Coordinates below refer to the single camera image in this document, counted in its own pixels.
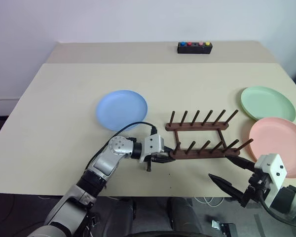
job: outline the white wall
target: white wall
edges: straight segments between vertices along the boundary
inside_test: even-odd
[[[179,40],[258,40],[294,76],[296,0],[0,0],[0,114],[56,41]]]

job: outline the green plate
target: green plate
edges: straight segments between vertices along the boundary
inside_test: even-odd
[[[280,92],[268,87],[248,87],[241,94],[241,105],[255,120],[277,117],[293,122],[296,117],[292,103]]]

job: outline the blue plate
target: blue plate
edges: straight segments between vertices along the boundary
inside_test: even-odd
[[[143,121],[147,114],[147,103],[138,93],[131,90],[117,90],[104,96],[98,103],[96,117],[109,130],[119,131],[126,125]]]

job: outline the table surface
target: table surface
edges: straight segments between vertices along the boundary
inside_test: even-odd
[[[257,41],[212,41],[210,54],[178,54],[177,42],[59,43],[47,63],[276,63]]]
[[[0,132],[0,193],[63,195],[77,182],[94,153],[113,135],[101,127],[95,107],[107,93],[130,89],[148,103],[147,122],[155,124],[165,145],[175,146],[172,132],[164,129],[175,110],[174,121],[186,121],[200,110],[202,120],[209,110],[212,119],[226,109],[222,120],[235,109],[239,113],[223,131],[227,143],[248,139],[254,120],[241,108],[240,95],[248,86],[262,85],[287,96],[296,108],[296,86],[284,70],[270,61],[254,63],[136,63],[44,64],[21,97]],[[140,125],[123,136],[143,139],[149,128]],[[212,147],[216,132],[181,132],[182,147],[206,140]],[[248,148],[241,156],[252,159]],[[244,191],[251,173],[227,159],[177,160],[152,163],[152,172],[136,160],[125,159],[109,180],[104,196],[227,196],[208,177],[212,173]],[[284,185],[296,186],[296,179]]]

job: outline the beige table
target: beige table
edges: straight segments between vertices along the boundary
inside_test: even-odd
[[[149,47],[142,45],[147,51],[154,43]],[[173,110],[177,111],[175,120],[180,120],[188,110],[188,121],[197,109],[201,111],[200,120],[210,109],[214,110],[213,118],[226,109],[222,120],[239,109],[223,134],[227,143],[234,139],[247,140],[254,121],[241,109],[239,98],[248,86],[272,87],[287,96],[296,108],[296,86],[277,63],[271,62],[271,56],[262,59],[263,63],[247,58],[244,59],[246,63],[154,64],[143,62],[143,58],[136,64],[131,60],[121,64],[123,58],[120,56],[117,56],[120,61],[116,64],[99,64],[98,59],[94,59],[96,63],[78,59],[60,63],[61,57],[57,58],[55,54],[63,50],[70,55],[72,45],[64,47],[66,45],[57,47],[48,59],[49,63],[41,67],[0,131],[0,193],[64,194],[77,182],[90,157],[113,135],[97,123],[94,111],[99,100],[114,90],[130,89],[143,95],[148,103],[145,121],[158,127],[169,147],[174,147],[175,140],[172,132],[165,131],[164,125]],[[149,127],[138,126],[122,135],[144,138],[149,135]],[[187,147],[193,140],[195,147],[200,147],[206,140],[211,140],[213,145],[219,141],[217,133],[210,131],[180,133],[180,139],[182,147]],[[241,156],[251,159],[248,149],[242,150]],[[152,172],[145,171],[145,164],[125,159],[101,195],[226,196],[209,179],[209,172],[243,191],[251,175],[223,158],[153,163]],[[296,186],[296,179],[286,179],[284,185],[288,184]]]

